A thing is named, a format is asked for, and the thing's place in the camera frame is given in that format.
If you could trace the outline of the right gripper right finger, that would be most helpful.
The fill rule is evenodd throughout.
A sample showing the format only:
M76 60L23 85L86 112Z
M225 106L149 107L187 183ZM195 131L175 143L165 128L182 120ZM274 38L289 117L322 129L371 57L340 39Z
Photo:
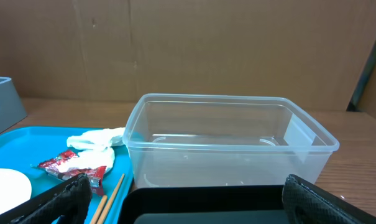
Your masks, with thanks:
M376 217L290 174L283 186L282 202L293 224L376 224Z

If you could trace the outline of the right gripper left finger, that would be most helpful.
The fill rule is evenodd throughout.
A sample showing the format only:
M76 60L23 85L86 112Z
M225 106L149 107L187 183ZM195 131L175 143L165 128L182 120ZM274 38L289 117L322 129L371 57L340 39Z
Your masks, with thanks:
M8 224L84 224L93 193L86 174L78 174L0 214Z

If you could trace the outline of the red sauce packet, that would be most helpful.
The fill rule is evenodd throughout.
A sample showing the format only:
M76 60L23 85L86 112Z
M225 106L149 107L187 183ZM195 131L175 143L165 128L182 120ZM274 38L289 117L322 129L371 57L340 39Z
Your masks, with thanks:
M47 174L60 180L68 180L74 176L85 174L88 177L91 191L99 196L105 195L103 178L106 166L91 166L86 159L81 158L71 150L60 153L57 157L43 161L35 169L43 170Z

